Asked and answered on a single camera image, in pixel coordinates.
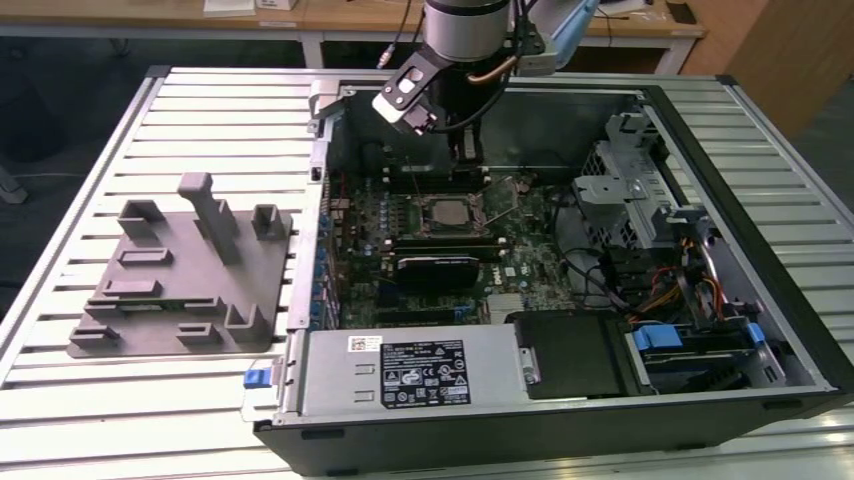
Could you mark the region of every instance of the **power supply label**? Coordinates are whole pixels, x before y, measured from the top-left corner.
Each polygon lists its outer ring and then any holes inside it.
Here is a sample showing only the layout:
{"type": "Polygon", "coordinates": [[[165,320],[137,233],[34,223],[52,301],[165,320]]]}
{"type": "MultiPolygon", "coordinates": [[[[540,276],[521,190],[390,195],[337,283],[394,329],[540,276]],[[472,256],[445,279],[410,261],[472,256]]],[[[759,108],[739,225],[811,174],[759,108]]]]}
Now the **power supply label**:
{"type": "Polygon", "coordinates": [[[382,343],[380,379],[385,408],[469,404],[463,341],[382,343]]]}

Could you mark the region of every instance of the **gray carpet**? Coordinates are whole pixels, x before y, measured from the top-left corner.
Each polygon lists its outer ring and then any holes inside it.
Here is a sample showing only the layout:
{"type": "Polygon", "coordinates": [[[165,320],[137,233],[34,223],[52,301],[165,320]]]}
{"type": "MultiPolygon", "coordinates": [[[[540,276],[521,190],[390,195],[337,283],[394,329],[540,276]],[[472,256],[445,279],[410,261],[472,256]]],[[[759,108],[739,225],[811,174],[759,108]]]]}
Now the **gray carpet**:
{"type": "MultiPolygon", "coordinates": [[[[64,149],[48,159],[29,164],[5,161],[11,174],[85,175],[149,65],[302,66],[301,50],[293,42],[137,40],[130,48],[129,56],[114,58],[105,40],[0,39],[0,79],[2,72],[25,75],[66,136],[64,149]],[[25,52],[22,59],[10,58],[11,48],[25,52]]],[[[382,45],[330,45],[326,65],[369,68],[381,48],[382,45]]],[[[854,176],[851,112],[854,84],[844,87],[795,142],[849,207],[854,192],[844,194],[843,187],[854,176]]],[[[25,280],[81,181],[82,177],[21,178],[29,200],[23,205],[0,202],[0,285],[25,280]]],[[[14,294],[13,288],[0,287],[0,317],[14,294]]]]}

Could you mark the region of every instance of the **blue tab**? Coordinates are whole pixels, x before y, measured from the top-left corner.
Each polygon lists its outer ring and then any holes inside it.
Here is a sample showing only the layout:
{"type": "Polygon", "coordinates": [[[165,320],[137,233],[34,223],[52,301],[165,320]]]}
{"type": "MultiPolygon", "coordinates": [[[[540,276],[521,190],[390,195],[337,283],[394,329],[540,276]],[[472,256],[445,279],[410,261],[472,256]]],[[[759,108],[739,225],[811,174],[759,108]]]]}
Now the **blue tab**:
{"type": "Polygon", "coordinates": [[[681,339],[672,325],[644,325],[639,328],[649,340],[652,348],[675,348],[681,346],[681,339]]]}
{"type": "Polygon", "coordinates": [[[679,332],[672,325],[644,325],[631,334],[637,350],[649,348],[677,348],[681,346],[679,332]]]}
{"type": "Polygon", "coordinates": [[[753,346],[764,343],[764,332],[761,331],[761,327],[759,327],[757,323],[747,324],[747,333],[749,334],[753,346]]]}
{"type": "Polygon", "coordinates": [[[270,375],[272,372],[269,368],[246,370],[242,374],[242,388],[269,388],[272,386],[270,375]]]}
{"type": "Polygon", "coordinates": [[[631,332],[631,336],[635,339],[635,346],[637,347],[637,350],[647,350],[649,348],[649,341],[647,340],[643,332],[640,330],[635,330],[633,332],[631,332]]]}

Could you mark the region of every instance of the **copper pipe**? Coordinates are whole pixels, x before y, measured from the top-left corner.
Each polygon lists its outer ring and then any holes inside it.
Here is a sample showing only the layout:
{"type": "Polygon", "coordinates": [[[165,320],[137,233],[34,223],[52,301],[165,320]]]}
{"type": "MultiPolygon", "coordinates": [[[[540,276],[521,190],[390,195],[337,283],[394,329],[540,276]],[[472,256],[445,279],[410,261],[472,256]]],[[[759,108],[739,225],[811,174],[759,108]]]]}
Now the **copper pipe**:
{"type": "Polygon", "coordinates": [[[487,83],[493,82],[500,78],[504,72],[507,72],[516,65],[517,61],[519,61],[519,57],[513,55],[511,57],[507,57],[507,60],[504,60],[501,64],[497,67],[495,67],[495,69],[492,69],[489,72],[484,73],[483,75],[473,75],[469,73],[468,76],[465,77],[465,79],[468,80],[468,83],[471,83],[472,85],[484,85],[487,83]]]}

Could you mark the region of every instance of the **metal worktable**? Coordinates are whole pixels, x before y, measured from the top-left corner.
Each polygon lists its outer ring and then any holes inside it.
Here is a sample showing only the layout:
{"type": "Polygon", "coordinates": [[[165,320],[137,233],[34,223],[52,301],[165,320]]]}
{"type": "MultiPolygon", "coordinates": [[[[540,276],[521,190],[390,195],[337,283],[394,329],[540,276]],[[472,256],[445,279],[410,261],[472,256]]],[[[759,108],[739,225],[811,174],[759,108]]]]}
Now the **metal worktable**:
{"type": "MultiPolygon", "coordinates": [[[[125,200],[153,198],[162,210],[189,211],[172,193],[180,174],[208,171],[214,194],[232,210],[274,202],[304,231],[300,212],[314,148],[305,128],[310,82],[382,75],[173,68],[165,77],[144,80],[0,326],[1,470],[25,478],[297,477],[261,446],[241,411],[242,372],[256,359],[280,354],[286,309],[276,342],[260,355],[72,359],[65,346],[118,241],[114,216],[125,200]]],[[[854,217],[737,86],[712,78],[613,75],[536,81],[661,86],[854,358],[854,217]]],[[[691,198],[687,177],[677,170],[675,177],[691,198]]],[[[298,236],[290,239],[296,254],[285,266],[282,307],[301,258],[298,236]]],[[[261,399],[256,407],[272,411],[274,399],[261,399]]],[[[703,450],[374,477],[847,478],[851,444],[854,413],[843,408],[703,450]]]]}

